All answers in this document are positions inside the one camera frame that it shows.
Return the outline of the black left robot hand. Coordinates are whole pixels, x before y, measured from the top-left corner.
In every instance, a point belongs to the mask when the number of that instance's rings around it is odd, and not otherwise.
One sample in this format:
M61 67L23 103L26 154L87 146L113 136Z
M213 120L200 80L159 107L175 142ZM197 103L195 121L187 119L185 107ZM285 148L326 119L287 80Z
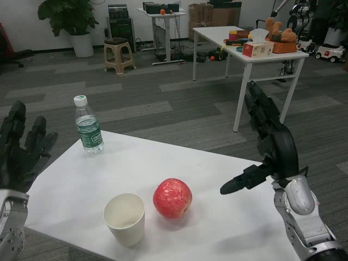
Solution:
M46 132L47 121L39 116L27 133L24 148L26 106L16 101L1 125L1 188L27 193L49 159L57 132Z

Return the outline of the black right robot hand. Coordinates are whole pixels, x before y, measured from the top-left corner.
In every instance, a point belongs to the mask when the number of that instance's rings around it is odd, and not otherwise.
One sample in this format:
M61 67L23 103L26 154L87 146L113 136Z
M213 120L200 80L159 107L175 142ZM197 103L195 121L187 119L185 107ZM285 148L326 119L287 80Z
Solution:
M273 99L268 97L256 82L247 84L245 105L250 115L250 126L258 133L257 149L264 157L262 164L251 165L220 188L227 195L244 188L252 189L266 181L295 176L299 172L299 159L290 130L280 122L280 112Z

